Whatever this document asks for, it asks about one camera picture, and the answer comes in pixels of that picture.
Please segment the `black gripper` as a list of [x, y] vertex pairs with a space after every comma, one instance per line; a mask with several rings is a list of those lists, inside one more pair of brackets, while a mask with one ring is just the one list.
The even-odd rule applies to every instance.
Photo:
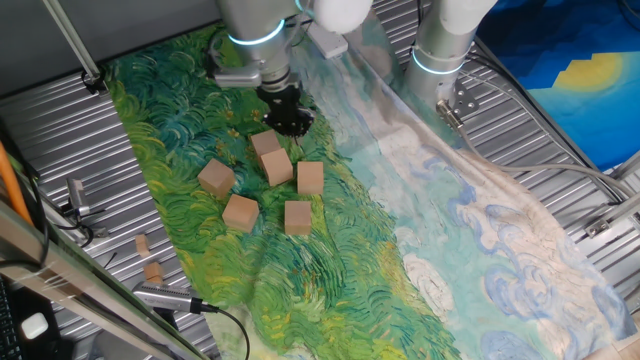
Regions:
[[262, 121], [272, 129], [289, 125], [288, 135], [299, 138], [307, 134], [313, 124], [316, 113], [309, 108], [298, 107], [301, 91], [297, 85], [289, 85], [276, 92], [260, 87], [256, 90], [260, 100], [267, 104], [269, 112]]

